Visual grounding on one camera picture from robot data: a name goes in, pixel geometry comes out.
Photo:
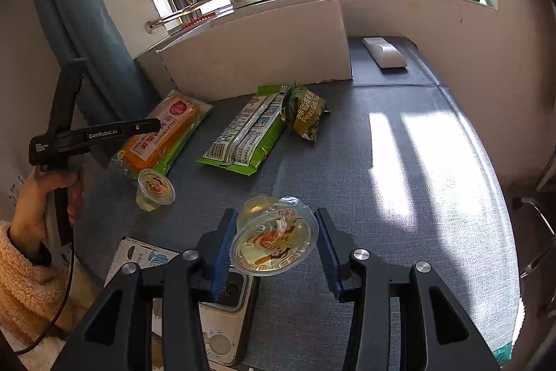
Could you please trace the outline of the fuzzy beige sleeve forearm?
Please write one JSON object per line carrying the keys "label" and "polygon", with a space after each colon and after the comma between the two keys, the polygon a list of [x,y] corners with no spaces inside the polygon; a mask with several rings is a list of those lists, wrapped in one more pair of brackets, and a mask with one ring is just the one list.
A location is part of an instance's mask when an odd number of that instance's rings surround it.
{"label": "fuzzy beige sleeve forearm", "polygon": [[8,238],[9,224],[1,223],[1,332],[10,346],[30,346],[65,307],[57,323],[37,347],[22,356],[30,370],[48,370],[65,346],[65,340],[79,323],[101,286],[93,282],[80,263],[74,265],[73,282],[59,260],[50,260],[43,250],[37,264],[29,261]]}

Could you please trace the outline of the person's left hand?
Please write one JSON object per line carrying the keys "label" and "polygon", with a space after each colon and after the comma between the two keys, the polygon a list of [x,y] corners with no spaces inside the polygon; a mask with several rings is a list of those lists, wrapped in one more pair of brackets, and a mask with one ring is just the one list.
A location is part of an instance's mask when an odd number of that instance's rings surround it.
{"label": "person's left hand", "polygon": [[55,189],[71,190],[67,213],[74,224],[81,216],[84,199],[84,173],[69,170],[43,172],[39,168],[26,179],[17,201],[8,236],[13,246],[28,259],[38,256],[41,243],[47,238],[45,212],[48,195]]}

